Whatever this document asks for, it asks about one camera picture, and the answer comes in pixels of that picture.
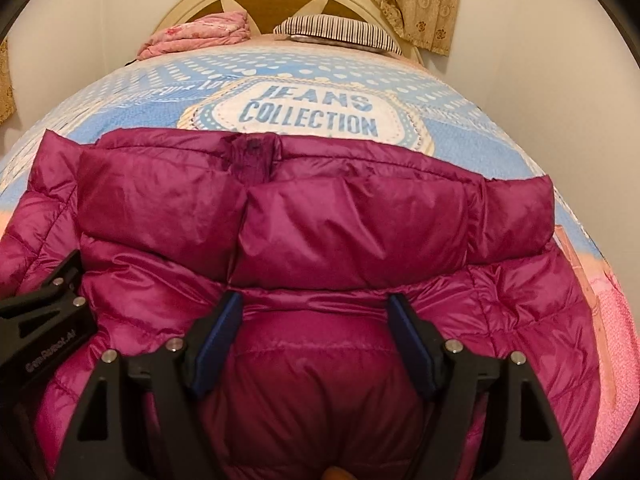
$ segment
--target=pink cloth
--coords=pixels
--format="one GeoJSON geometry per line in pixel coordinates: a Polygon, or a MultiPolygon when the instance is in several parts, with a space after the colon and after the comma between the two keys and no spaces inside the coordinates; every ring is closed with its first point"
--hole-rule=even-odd
{"type": "Polygon", "coordinates": [[[208,46],[242,43],[250,39],[246,12],[237,10],[208,14],[194,22],[156,32],[140,47],[137,60],[208,46]]]}
{"type": "Polygon", "coordinates": [[[640,344],[629,304],[613,273],[590,276],[589,281],[600,299],[615,382],[601,381],[593,445],[580,480],[588,480],[604,462],[626,428],[640,397],[640,344]]]}

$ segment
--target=blue clamp pad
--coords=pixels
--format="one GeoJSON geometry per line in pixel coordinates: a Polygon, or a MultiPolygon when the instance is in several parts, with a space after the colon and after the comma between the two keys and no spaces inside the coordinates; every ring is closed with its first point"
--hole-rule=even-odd
{"type": "Polygon", "coordinates": [[[197,399],[216,385],[241,324],[242,296],[228,291],[214,311],[197,319],[185,336],[184,381],[197,399]]]}
{"type": "Polygon", "coordinates": [[[432,400],[444,386],[444,339],[428,321],[421,320],[401,294],[389,297],[387,323],[414,388],[424,400],[432,400]]]}

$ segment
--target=blue bedsheet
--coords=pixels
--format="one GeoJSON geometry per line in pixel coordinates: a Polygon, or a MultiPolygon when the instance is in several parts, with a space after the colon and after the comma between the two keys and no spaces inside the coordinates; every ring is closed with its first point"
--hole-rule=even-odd
{"type": "MultiPolygon", "coordinates": [[[[0,162],[0,213],[16,207],[46,128],[88,143],[134,126],[369,139],[489,178],[543,174],[478,107],[426,70],[343,48],[247,43],[137,62],[64,101],[0,162]]],[[[559,195],[556,221],[579,253],[601,257],[559,195]]]]}

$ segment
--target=shiny nylon fabric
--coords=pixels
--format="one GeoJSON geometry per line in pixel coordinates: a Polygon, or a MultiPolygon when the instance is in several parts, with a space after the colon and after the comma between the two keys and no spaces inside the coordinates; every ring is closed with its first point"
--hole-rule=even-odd
{"type": "Polygon", "coordinates": [[[79,248],[99,326],[34,416],[47,463],[105,349],[155,350],[230,286],[244,323],[199,410],[232,480],[317,480],[329,465],[402,477],[425,411],[386,326],[390,292],[473,352],[522,350],[577,476],[598,355],[553,229],[548,177],[489,181],[375,142],[139,128],[81,146],[47,132],[0,240],[0,294],[33,290],[79,248]]]}

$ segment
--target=pink blanket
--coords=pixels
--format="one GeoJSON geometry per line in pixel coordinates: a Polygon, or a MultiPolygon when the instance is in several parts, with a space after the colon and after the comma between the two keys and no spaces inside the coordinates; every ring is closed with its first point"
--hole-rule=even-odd
{"type": "Polygon", "coordinates": [[[156,32],[140,47],[137,59],[140,61],[171,52],[241,43],[250,38],[246,12],[238,10],[208,14],[194,22],[156,32]]]}

